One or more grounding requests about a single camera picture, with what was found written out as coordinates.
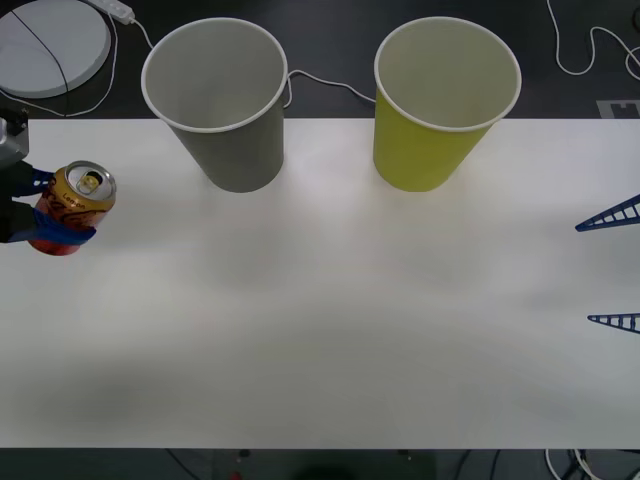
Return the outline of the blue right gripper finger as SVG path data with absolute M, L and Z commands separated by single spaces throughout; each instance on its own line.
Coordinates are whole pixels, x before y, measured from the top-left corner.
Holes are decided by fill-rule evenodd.
M 639 313 L 594 314 L 588 315 L 587 319 L 593 323 L 608 326 L 617 330 L 634 334 L 640 333 Z
M 638 224 L 640 195 L 635 195 L 575 226 L 578 232 Z

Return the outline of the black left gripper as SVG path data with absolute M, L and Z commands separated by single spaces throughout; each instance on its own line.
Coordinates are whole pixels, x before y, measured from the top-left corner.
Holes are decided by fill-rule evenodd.
M 81 246 L 96 234 L 94 227 L 74 230 L 15 197 L 30 197 L 48 189 L 54 173 L 19 161 L 1 170 L 1 242 L 29 240 Z

